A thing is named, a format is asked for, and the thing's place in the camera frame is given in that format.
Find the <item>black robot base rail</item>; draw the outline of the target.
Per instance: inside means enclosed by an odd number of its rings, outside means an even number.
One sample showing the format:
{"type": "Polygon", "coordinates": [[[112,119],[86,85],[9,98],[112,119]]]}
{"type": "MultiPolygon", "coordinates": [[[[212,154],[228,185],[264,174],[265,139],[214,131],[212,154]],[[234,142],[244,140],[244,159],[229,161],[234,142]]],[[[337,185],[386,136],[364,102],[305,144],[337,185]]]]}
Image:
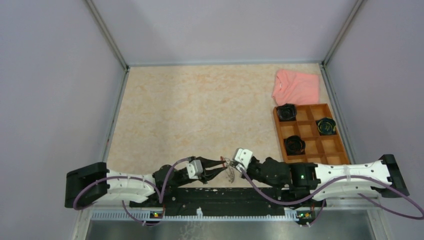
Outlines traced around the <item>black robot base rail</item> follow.
{"type": "Polygon", "coordinates": [[[313,199],[295,205],[279,205],[265,199],[252,187],[175,188],[165,192],[161,203],[156,194],[142,203],[129,203],[134,209],[164,210],[166,217],[193,216],[199,208],[206,217],[283,216],[288,210],[322,205],[322,201],[313,199]]]}

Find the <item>metal keyring with red handle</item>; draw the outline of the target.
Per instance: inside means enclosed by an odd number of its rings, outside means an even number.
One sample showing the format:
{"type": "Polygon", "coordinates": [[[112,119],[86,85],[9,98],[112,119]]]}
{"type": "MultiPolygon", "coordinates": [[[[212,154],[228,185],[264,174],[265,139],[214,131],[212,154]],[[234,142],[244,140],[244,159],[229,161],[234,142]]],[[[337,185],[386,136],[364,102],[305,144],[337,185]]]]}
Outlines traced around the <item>metal keyring with red handle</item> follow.
{"type": "Polygon", "coordinates": [[[228,182],[233,184],[236,178],[233,160],[224,156],[221,156],[220,160],[223,161],[222,166],[225,168],[228,182]]]}

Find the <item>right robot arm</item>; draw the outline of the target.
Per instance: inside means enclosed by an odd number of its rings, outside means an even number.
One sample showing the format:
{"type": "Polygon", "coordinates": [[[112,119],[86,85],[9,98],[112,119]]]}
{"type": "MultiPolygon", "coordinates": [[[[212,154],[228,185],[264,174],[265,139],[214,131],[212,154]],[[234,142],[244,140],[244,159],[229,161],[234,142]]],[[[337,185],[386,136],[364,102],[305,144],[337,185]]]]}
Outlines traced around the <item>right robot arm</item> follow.
{"type": "Polygon", "coordinates": [[[252,155],[241,160],[242,177],[262,197],[278,205],[307,206],[311,201],[356,195],[367,200],[375,195],[410,199],[392,154],[384,154],[374,162],[343,165],[285,163],[270,157],[260,163],[252,155]]]}

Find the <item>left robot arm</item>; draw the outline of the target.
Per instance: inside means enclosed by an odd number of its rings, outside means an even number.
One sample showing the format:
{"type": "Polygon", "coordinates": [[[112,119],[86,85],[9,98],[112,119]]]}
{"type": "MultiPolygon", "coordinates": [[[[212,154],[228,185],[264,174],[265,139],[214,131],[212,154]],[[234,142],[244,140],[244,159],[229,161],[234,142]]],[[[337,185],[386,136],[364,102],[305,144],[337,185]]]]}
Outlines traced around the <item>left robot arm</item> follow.
{"type": "Polygon", "coordinates": [[[123,201],[154,207],[165,201],[166,193],[196,181],[207,184],[227,168],[225,160],[190,156],[163,165],[154,173],[138,175],[96,162],[66,174],[64,206],[83,210],[95,203],[123,201]]]}

